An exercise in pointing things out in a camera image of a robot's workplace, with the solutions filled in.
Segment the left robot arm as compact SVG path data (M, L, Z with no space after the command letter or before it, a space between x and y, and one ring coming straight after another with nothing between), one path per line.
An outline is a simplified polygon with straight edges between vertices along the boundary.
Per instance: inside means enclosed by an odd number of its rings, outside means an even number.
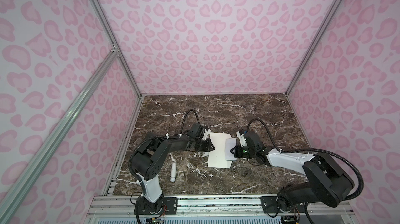
M142 188L142 195L135 202L134 213L137 216L167 212L168 204L164 202L158 176L167 156L175 151L215 150L210 133L209 127L194 123L190 130L175 136L156 135L152 132L146 135L128 159L129 172Z

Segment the aluminium corner frame post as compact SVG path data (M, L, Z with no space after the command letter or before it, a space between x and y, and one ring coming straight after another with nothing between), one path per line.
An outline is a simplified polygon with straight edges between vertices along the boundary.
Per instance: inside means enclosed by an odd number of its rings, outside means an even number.
M324 37L324 34L327 32L330 24L332 23L335 15L339 11L340 7L344 3L345 0L333 0L330 7L328 8L325 16L323 17L323 20L316 31L315 36L312 38L310 42L310 46L308 47L307 51L305 52L305 55L303 59L301 60L294 77L292 81L289 84L288 89L285 92L286 97L288 98L289 95L294 91L295 85L297 82L300 80L300 77L302 73L304 72L306 65L308 64L309 60L313 57L313 54L315 53L319 43Z
M117 57L122 65L122 68L123 68L125 74L128 77L128 81L130 82L131 86L134 89L136 96L139 99L141 99L142 94L138 88L138 85L136 84L136 81L134 80L133 74L128 66L128 62L126 61L126 59L122 53L120 45L115 37L115 34L113 33L113 30L111 29L110 22L107 19L107 16L101 6L100 1L99 0L89 0L89 3L93 7L94 12L95 12L97 18L99 19L100 25L102 26L104 33L105 33L106 37L108 38L110 44L112 45L113 49L117 52Z

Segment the aluminium corner frame post left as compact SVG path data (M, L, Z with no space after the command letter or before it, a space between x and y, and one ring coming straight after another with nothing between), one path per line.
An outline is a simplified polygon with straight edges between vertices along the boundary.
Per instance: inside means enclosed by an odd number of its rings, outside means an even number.
M97 18L99 19L100 25L102 26L104 33L105 33L106 37L108 38L110 44L112 45L113 49L117 52L117 57L122 65L122 68L123 68L125 74L128 77L128 81L130 82L131 86L134 89L136 96L139 99L141 99L142 94L138 88L138 85L136 84L136 81L134 80L133 74L128 66L128 62L126 61L126 59L122 53L120 45L115 37L115 34L113 33L113 30L111 29L110 22L107 19L107 16L101 6L100 1L99 0L89 0L89 3L93 7L94 12L95 12Z

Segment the cream white envelope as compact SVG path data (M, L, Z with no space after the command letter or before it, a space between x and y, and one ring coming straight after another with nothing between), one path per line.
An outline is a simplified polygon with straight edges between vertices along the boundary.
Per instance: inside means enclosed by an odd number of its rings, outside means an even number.
M226 169L231 167L232 161L226 160L225 154L226 140L230 138L231 135L228 133L210 133L210 140L215 149L208 153L208 167Z

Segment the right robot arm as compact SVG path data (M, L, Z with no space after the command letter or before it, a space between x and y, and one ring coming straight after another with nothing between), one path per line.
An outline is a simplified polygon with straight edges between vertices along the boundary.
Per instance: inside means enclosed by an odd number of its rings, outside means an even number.
M238 139L225 142L226 159L255 159L259 165L280 167L300 173L307 182L283 187L277 194L275 209L289 212L301 203L324 203L337 207L350 198L355 183L326 151L285 153L265 146L253 131L239 131Z

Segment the metal base rail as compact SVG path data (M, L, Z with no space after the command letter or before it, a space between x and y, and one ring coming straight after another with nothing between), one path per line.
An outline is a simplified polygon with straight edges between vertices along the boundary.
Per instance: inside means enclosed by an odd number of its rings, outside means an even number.
M322 203L303 204L287 213L273 207L276 195L176 195L157 224L356 224L355 212L348 202L331 208ZM95 197L84 223L135 224L136 197Z

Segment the aluminium diagonal frame bar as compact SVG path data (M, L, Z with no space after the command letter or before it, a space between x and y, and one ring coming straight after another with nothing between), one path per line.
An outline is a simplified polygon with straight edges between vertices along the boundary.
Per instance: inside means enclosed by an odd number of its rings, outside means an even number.
M28 163L18 180L13 184L1 203L2 224L10 222L117 57L116 51L109 52L36 155Z

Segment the white glue stick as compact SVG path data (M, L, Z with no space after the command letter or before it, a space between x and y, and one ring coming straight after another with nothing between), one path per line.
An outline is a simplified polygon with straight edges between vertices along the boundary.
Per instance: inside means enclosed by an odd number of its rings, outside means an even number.
M170 182L176 181L177 163L173 162L171 165Z

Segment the aluminium corner frame post right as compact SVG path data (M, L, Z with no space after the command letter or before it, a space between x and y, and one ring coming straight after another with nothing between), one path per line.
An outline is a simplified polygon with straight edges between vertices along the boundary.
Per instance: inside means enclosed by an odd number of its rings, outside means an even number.
M304 72L306 65L308 64L309 60L313 57L313 54L315 53L319 43L324 37L324 34L327 32L330 24L332 23L335 15L339 11L340 7L344 3L345 0L333 0L330 7L328 8L325 16L323 17L323 20L316 31L315 36L312 38L310 42L310 46L308 47L307 51L305 52L305 55L303 59L301 60L294 77L292 81L289 84L288 89L285 92L286 97L288 98L289 95L294 91L295 85L297 82L300 80L300 77L302 73Z

